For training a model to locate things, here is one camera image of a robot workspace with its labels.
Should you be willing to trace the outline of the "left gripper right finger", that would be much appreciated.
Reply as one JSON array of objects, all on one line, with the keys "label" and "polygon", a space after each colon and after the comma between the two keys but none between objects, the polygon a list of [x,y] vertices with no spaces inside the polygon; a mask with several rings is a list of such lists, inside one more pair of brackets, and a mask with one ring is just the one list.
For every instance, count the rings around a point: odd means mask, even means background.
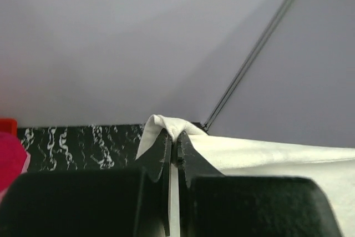
[{"label": "left gripper right finger", "polygon": [[194,148],[185,131],[178,136],[176,141],[176,166],[179,181],[180,234],[188,236],[191,181],[195,177],[222,177],[223,174]]}]

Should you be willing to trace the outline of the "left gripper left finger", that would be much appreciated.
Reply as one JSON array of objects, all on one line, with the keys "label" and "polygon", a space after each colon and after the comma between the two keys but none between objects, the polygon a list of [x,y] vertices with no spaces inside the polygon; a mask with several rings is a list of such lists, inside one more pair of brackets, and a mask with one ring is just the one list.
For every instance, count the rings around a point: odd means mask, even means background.
[{"label": "left gripper left finger", "polygon": [[162,130],[135,161],[142,170],[135,236],[170,236],[171,152],[171,137]]}]

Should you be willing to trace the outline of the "white coca-cola t-shirt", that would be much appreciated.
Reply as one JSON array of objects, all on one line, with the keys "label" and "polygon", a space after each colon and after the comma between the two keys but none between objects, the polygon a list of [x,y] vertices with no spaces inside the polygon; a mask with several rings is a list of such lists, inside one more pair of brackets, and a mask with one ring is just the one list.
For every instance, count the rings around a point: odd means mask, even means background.
[{"label": "white coca-cola t-shirt", "polygon": [[185,132],[195,150],[226,175],[293,175],[313,179],[325,192],[343,236],[354,236],[354,149],[275,143],[208,135],[192,123],[152,115],[136,154],[140,158],[165,129],[176,142]]}]

